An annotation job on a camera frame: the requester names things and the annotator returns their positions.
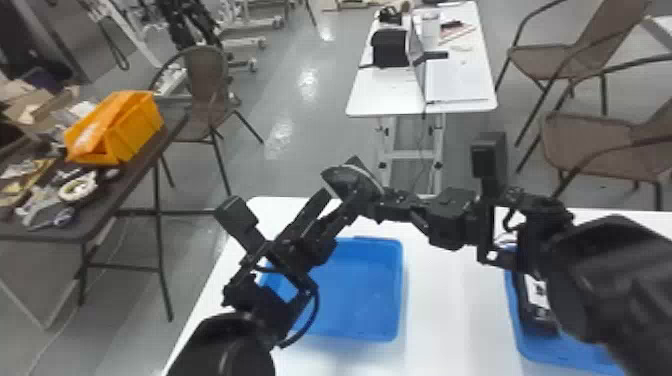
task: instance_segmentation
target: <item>chair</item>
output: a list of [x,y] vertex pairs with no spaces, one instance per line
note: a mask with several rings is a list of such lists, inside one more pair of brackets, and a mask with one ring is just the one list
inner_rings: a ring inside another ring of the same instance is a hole
[[[546,160],[558,169],[560,185],[553,193],[558,197],[578,174],[604,176],[651,183],[655,190],[654,207],[663,209],[659,175],[672,168],[672,99],[642,124],[621,119],[579,115],[557,111],[574,87],[589,78],[662,61],[663,54],[615,65],[585,75],[567,87],[556,111],[541,121],[541,130],[516,169],[520,172],[530,155],[542,142]],[[564,177],[562,171],[569,171]]]
[[[566,1],[552,1],[523,19],[497,78],[495,90],[499,89],[509,65],[513,63],[542,91],[541,97],[516,138],[516,147],[520,145],[555,82],[565,79],[571,84],[581,75],[601,70],[630,31],[641,22],[646,15],[646,9],[651,4],[651,0],[604,0],[575,43],[518,45],[523,29],[532,18]],[[608,113],[607,78],[606,76],[599,76],[599,78],[602,92],[602,114],[606,116]]]
[[[187,69],[187,87],[191,96],[158,97],[159,100],[188,101],[191,104],[189,123],[173,142],[212,145],[226,192],[231,195],[231,186],[217,140],[224,137],[217,131],[217,126],[223,124],[231,115],[236,115],[260,144],[264,140],[243,115],[232,108],[229,100],[228,59],[226,53],[219,48],[193,46],[180,51],[154,75],[149,90],[153,90],[164,70],[181,58],[184,59],[183,66]],[[174,188],[175,181],[164,156],[161,157],[161,164],[169,184]]]

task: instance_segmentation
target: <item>table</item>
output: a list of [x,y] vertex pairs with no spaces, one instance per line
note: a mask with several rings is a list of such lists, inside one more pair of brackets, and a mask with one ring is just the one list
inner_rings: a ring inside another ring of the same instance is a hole
[[[164,268],[163,268],[163,240],[162,240],[162,215],[211,215],[212,210],[195,210],[195,211],[169,211],[162,210],[160,203],[160,181],[158,161],[163,152],[168,148],[171,142],[182,131],[188,123],[188,103],[180,103],[178,101],[166,98],[166,102],[159,103],[159,110],[164,117],[165,124],[159,132],[157,132],[140,150],[140,152],[131,159],[124,166],[124,174],[122,177],[110,183],[106,187],[106,193],[99,199],[93,201],[84,207],[78,214],[78,219],[75,223],[63,229],[44,229],[36,232],[29,232],[21,224],[20,218],[13,216],[8,222],[0,223],[0,241],[17,241],[17,242],[34,242],[34,243],[62,243],[78,245],[81,254],[81,266],[75,275],[79,281],[79,304],[82,305],[85,301],[85,291],[87,285],[87,269],[89,268],[103,268],[103,269],[121,269],[133,270],[141,272],[157,273],[161,284],[161,291],[163,293],[164,303],[166,306],[166,313],[168,320],[173,319],[173,310],[168,295],[168,287],[166,285]],[[21,151],[15,153],[14,158],[8,158],[7,161],[0,163],[0,171],[4,171],[4,167],[8,163],[21,160]],[[64,167],[64,163],[56,162],[50,168],[42,180],[49,181],[50,175],[53,175],[55,169]],[[151,209],[120,209],[126,198],[133,192],[135,187],[141,182],[145,174],[153,169],[153,185],[154,185],[154,206]],[[92,262],[99,246],[102,244],[105,236],[112,228],[116,218],[130,215],[149,215],[156,218],[156,239],[157,239],[157,256],[158,266],[134,266],[134,265],[118,265],[118,264],[103,264]],[[10,298],[26,313],[26,315],[35,324],[42,328],[49,327],[51,322],[41,322],[31,314],[30,310],[15,296],[6,286],[0,281],[0,287],[4,286],[4,290],[10,295]]]
[[[427,12],[441,12],[442,20],[458,19],[476,26],[472,33],[449,41],[441,46],[429,46],[425,42],[425,50],[448,51],[448,59],[430,60],[427,62],[428,82],[446,82],[454,85],[454,90],[460,92],[469,80],[460,77],[476,74],[484,79],[478,80],[478,91],[484,99],[465,100],[448,103],[425,105],[422,93],[410,68],[375,67],[362,68],[357,71],[352,85],[350,98],[346,107],[346,114],[350,117],[369,117],[377,119],[376,138],[378,169],[381,171],[381,180],[389,185],[391,162],[398,159],[431,159],[432,173],[430,183],[433,182],[433,193],[441,191],[441,169],[443,167],[443,139],[446,126],[446,114],[454,113],[482,113],[497,108],[497,96],[492,83],[492,73],[488,60],[487,49],[483,37],[483,29],[478,14],[478,7],[473,1],[455,3],[453,6],[440,8],[423,8],[414,11],[418,34],[422,37],[421,16]],[[410,28],[410,17],[403,19],[403,27]],[[366,39],[360,66],[371,64],[373,48],[371,36],[381,28],[380,22],[374,20]],[[468,46],[470,51],[458,51],[459,47]],[[401,115],[434,115],[434,124],[428,127],[430,136],[434,138],[433,150],[394,150],[394,140],[398,117]]]
[[[306,202],[303,198],[258,197],[248,205],[259,218],[259,230],[275,237]],[[327,210],[337,206],[334,201]],[[672,236],[667,213],[572,209],[577,223],[621,214],[666,236]],[[506,210],[497,211],[495,234],[502,232]],[[515,347],[504,290],[503,271],[476,262],[474,247],[450,252],[430,246],[410,224],[358,218],[340,236],[374,236],[401,241],[404,293],[399,336],[389,343],[367,344],[346,339],[306,336],[284,350],[274,350],[278,376],[551,376],[583,375],[524,360]],[[220,307],[222,287],[245,255],[234,240],[226,244],[175,344],[163,371],[183,348],[201,320],[230,311]]]

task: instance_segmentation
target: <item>gray table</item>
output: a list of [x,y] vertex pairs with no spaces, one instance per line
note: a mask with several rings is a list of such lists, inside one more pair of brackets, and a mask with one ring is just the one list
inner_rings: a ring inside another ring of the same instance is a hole
[[[60,243],[73,244],[80,248],[81,265],[75,274],[79,280],[79,304],[82,305],[86,298],[87,273],[90,268],[132,270],[140,272],[157,273],[161,284],[161,291],[166,308],[168,321],[173,320],[173,309],[168,294],[166,284],[164,265],[163,265],[163,237],[161,217],[163,215],[211,215],[212,210],[193,210],[193,211],[171,211],[162,210],[160,201],[160,177],[159,161],[163,152],[168,148],[171,142],[177,137],[180,131],[188,123],[188,104],[184,103],[159,103],[159,109],[164,117],[165,124],[163,128],[156,133],[133,157],[131,161],[123,166],[123,176],[112,183],[107,184],[104,194],[95,201],[82,208],[77,216],[77,220],[63,229],[44,229],[36,232],[27,231],[20,219],[16,216],[10,218],[7,222],[0,222],[0,241],[16,242],[40,242],[40,243]],[[0,171],[8,163],[20,161],[22,152],[25,149],[18,150],[11,158],[0,163]],[[49,181],[51,176],[59,168],[70,168],[63,161],[57,161],[50,171],[43,176],[42,181]],[[126,198],[133,192],[142,178],[152,170],[154,203],[150,208],[132,209],[124,208]],[[157,241],[157,266],[136,266],[93,262],[92,258],[99,249],[104,236],[111,228],[111,224],[116,217],[124,216],[152,216],[156,218],[155,232]]]

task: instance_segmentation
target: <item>laptop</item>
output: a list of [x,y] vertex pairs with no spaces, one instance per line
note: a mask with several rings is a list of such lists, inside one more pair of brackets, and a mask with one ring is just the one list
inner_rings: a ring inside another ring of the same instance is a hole
[[[489,77],[483,76],[481,69],[471,61],[465,62],[459,57],[450,59],[446,51],[425,51],[413,17],[407,33],[407,55],[426,104],[488,98],[483,87],[488,86],[484,80]],[[428,60],[437,60],[432,62],[436,74],[432,75],[431,82],[427,80]]]
[[418,85],[420,85],[420,92],[422,93],[422,96],[425,97],[425,86],[427,78],[425,46],[423,46],[422,40],[420,40],[420,36],[418,35],[417,29],[415,28],[413,17],[411,17],[411,30],[409,30],[406,35],[408,64],[413,68],[415,79],[418,81]]

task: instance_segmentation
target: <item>floor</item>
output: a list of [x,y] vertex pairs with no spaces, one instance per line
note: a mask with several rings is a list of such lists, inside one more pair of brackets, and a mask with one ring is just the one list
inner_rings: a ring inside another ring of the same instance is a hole
[[[495,70],[493,75],[503,63],[517,23],[524,14],[545,2],[478,1]],[[552,11],[552,16],[541,16],[531,22],[523,41],[571,41],[598,3],[598,0],[569,1]],[[354,154],[370,165],[374,162],[374,122],[348,119],[344,113],[373,10],[317,13],[316,29],[305,10],[297,8],[285,29],[265,33],[269,39],[266,50],[239,53],[239,56],[254,54],[259,60],[257,73],[241,70],[234,74],[233,88],[243,99],[241,111],[266,140],[264,146],[259,146],[233,120],[221,128],[226,137],[225,162],[232,189],[245,199],[259,195],[308,196],[321,187],[319,172],[325,167]],[[157,34],[151,38],[152,48],[160,59],[166,59],[174,51],[165,36]],[[666,51],[648,32],[637,28],[613,61]],[[153,69],[138,53],[130,60],[129,74],[113,70],[86,88],[84,94],[100,98],[113,90],[143,88]],[[612,78],[612,115],[645,119],[669,98],[669,85],[659,77],[669,75],[671,70],[672,65],[659,64]],[[554,104],[558,94],[559,90],[554,91],[546,108]],[[451,117],[445,140],[449,168],[444,173],[443,185],[476,188],[470,177],[467,153],[470,141],[482,130],[504,130],[513,138],[537,95],[534,86],[512,69],[502,85],[496,111]],[[598,113],[596,83],[582,85],[569,108]],[[419,139],[414,125],[418,121],[403,119],[399,148],[415,146]],[[520,160],[523,151],[510,147],[510,167]],[[200,208],[221,203],[225,192],[210,153],[207,148],[197,146],[171,146],[167,158],[178,187],[164,189],[164,205]],[[189,168],[194,163],[208,166],[200,170],[208,172]],[[425,170],[420,163],[398,163],[394,166],[392,185],[412,187],[417,179],[424,181]],[[548,194],[557,180],[555,171],[537,153],[522,174],[512,174],[511,183],[534,193]],[[425,189],[421,183],[415,187],[419,192]],[[149,184],[145,182],[128,205],[146,204],[150,197]],[[665,197],[668,202],[672,199],[669,184],[665,185]],[[630,183],[607,179],[581,177],[562,198],[568,206],[652,208],[650,187],[643,186],[635,192]],[[667,208],[672,209],[672,202]],[[99,257],[137,264],[155,262],[153,234],[145,231],[150,226],[151,223],[141,219],[120,221]],[[167,273],[176,313],[173,323],[165,320],[157,279],[133,272],[92,274],[90,278],[98,281],[90,290],[87,304],[74,311],[73,302],[69,301],[47,331],[35,328],[0,294],[0,375],[24,376],[33,365],[30,374],[34,376],[157,375],[226,240],[226,235],[210,219],[166,219],[165,226]],[[0,251],[3,279],[31,306],[49,307],[74,273],[76,250],[46,252],[46,245],[5,244]],[[36,361],[52,339],[51,346]]]

